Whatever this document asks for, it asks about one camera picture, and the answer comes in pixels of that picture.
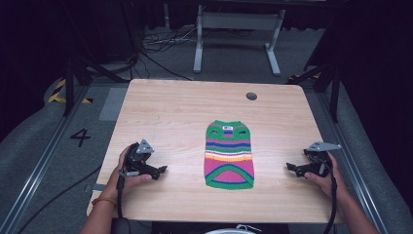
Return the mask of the white metal table frame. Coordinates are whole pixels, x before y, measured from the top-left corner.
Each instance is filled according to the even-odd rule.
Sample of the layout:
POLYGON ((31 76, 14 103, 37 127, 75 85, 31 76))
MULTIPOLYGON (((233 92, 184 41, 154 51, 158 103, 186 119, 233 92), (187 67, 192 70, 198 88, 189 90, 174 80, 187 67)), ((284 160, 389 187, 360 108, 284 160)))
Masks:
POLYGON ((208 29, 242 29, 272 31, 272 39, 264 44, 267 58, 275 76, 281 75, 276 58, 275 46, 282 28, 285 10, 275 14, 246 14, 246 13, 212 13, 205 10, 204 5, 198 6, 196 29, 197 44, 193 71, 200 73, 203 62, 203 30, 208 29))

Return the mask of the striped knitted pet sweater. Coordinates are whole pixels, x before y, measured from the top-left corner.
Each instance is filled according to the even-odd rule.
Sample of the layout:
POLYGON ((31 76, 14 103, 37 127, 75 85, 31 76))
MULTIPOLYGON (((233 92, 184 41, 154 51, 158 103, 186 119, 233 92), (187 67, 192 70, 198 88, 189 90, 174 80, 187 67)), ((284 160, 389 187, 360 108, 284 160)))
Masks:
POLYGON ((204 178, 207 186, 219 189, 254 186, 250 131, 243 122, 215 120, 207 126, 204 178))

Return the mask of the metal floor rail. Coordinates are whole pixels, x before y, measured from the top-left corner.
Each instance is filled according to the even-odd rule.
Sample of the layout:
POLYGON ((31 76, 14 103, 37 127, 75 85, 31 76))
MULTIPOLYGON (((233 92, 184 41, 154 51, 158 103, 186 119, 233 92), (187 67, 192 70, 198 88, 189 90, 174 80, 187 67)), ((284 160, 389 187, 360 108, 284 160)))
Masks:
POLYGON ((56 149, 61 142, 62 136, 65 133, 68 125, 73 118, 76 110, 81 105, 83 98, 89 90, 89 86, 80 86, 75 93, 74 100, 72 102, 72 108, 69 110, 66 116, 62 116, 56 126, 55 131, 52 134, 45 150, 39 158, 31 174, 24 183, 20 194, 15 200, 12 208, 8 212, 2 225, 0 226, 0 234, 13 234, 17 228, 22 215, 26 211, 34 193, 36 192, 39 184, 41 183, 48 167, 50 166, 53 158, 56 154, 56 149))
POLYGON ((355 190, 358 200, 361 203, 362 208, 381 234, 389 234, 385 222, 379 214, 377 206, 372 198, 370 190, 367 187, 362 174, 360 173, 360 169, 357 167, 357 163, 354 159, 354 155, 350 149, 350 146, 345 140, 339 124, 336 123, 331 117, 329 110, 330 102, 323 93, 317 93, 317 99, 319 101, 323 115, 327 118, 327 123, 334 135, 334 139, 342 146, 340 157, 341 165, 345 167, 347 174, 350 177, 350 181, 352 182, 352 186, 355 190))

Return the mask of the grey floor plate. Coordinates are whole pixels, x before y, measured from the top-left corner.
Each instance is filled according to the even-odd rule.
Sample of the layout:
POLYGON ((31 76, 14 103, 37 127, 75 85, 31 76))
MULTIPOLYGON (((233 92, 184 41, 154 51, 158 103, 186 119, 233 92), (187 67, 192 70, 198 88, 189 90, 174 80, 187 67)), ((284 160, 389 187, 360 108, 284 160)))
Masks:
POLYGON ((109 89, 109 93, 99 114, 100 121, 116 121, 118 119, 126 93, 126 88, 109 89))

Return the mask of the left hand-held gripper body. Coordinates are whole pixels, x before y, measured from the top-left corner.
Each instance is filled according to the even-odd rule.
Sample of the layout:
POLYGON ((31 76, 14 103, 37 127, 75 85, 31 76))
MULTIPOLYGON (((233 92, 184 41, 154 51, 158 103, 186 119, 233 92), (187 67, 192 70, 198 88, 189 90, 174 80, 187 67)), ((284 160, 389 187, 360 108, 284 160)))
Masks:
POLYGON ((139 176, 155 174, 155 169, 146 164, 146 160, 154 152, 153 147, 143 139, 141 142, 133 143, 125 156, 122 174, 123 176, 139 176))

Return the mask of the yellow and black hazard tape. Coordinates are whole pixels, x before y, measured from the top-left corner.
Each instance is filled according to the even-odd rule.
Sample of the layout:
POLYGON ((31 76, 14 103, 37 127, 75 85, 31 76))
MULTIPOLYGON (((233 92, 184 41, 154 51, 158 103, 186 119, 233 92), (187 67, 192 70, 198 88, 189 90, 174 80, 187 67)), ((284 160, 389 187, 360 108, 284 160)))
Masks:
POLYGON ((60 81, 56 84, 54 91, 48 99, 48 102, 60 102, 66 103, 66 98, 60 95, 63 87, 65 86, 66 81, 64 78, 61 78, 60 81))

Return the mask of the black metal stand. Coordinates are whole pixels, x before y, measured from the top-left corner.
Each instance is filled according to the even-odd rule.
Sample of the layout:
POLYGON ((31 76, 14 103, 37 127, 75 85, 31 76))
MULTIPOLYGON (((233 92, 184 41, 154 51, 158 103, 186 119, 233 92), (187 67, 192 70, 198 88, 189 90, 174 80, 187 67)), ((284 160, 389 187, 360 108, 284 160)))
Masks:
POLYGON ((316 93, 324 93, 328 87, 331 87, 329 113, 335 123, 338 122, 337 109, 338 97, 340 90, 340 64, 331 63, 315 67, 301 75, 293 75, 286 85, 298 85, 305 80, 318 75, 318 79, 313 85, 316 93))
POLYGON ((88 71, 88 67, 91 67, 97 73, 116 83, 128 83, 128 80, 119 77, 115 73, 107 70, 94 61, 78 55, 69 56, 65 66, 65 73, 63 75, 66 82, 66 103, 63 113, 64 117, 70 114, 75 105, 74 79, 77 79, 81 86, 89 86, 93 80, 90 72, 88 71))

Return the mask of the person's right hand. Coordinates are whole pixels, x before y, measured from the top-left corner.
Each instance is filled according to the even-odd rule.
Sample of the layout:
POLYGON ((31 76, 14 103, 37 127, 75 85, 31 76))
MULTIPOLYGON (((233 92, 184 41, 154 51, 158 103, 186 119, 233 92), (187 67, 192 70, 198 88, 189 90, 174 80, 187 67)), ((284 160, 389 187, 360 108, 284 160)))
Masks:
MULTIPOLYGON (((342 174, 339 171, 339 167, 338 167, 337 161, 334 158, 334 156, 330 152, 328 152, 328 156, 332 162, 333 175, 337 183, 337 190, 336 190, 337 199, 342 200, 346 195, 349 194, 347 186, 346 186, 346 182, 343 179, 342 174)), ((318 185, 320 189, 328 197, 332 197, 332 181, 330 178, 328 178, 327 176, 326 177, 318 176, 313 173, 305 173, 304 178, 318 185)))

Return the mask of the white round object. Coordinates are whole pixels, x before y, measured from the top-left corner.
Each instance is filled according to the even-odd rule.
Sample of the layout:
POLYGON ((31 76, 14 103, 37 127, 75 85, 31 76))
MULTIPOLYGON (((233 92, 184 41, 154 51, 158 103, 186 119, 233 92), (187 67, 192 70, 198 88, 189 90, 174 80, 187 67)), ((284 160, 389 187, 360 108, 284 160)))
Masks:
POLYGON ((262 234, 263 230, 247 224, 238 224, 235 228, 219 228, 205 234, 262 234))

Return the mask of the person's left hand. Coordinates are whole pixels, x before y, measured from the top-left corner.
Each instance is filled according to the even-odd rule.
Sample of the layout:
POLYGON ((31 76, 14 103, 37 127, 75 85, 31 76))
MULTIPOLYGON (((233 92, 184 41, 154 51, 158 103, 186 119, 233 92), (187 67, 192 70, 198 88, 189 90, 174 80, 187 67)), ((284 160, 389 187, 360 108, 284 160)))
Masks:
MULTIPOLYGON (((102 198, 109 198, 111 200, 116 200, 118 197, 118 190, 117 190, 117 182, 119 178, 119 171, 122 169, 125 156, 129 151, 129 147, 127 146, 122 153, 120 154, 118 165, 113 170, 110 178, 108 179, 103 191, 100 193, 102 198)), ((137 176, 129 176, 125 178, 124 182, 124 189, 123 193, 126 194, 130 192, 134 187, 139 185, 140 183, 149 181, 152 179, 150 175, 137 175, 137 176)))

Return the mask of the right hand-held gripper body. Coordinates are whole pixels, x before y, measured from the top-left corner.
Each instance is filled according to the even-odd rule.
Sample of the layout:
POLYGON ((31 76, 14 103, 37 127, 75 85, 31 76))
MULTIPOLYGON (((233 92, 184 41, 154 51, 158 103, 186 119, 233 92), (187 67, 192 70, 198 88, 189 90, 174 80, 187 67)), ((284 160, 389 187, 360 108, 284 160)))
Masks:
POLYGON ((317 176, 326 177, 333 168, 328 152, 341 148, 340 144, 315 141, 308 148, 304 149, 304 154, 310 161, 306 171, 317 176))

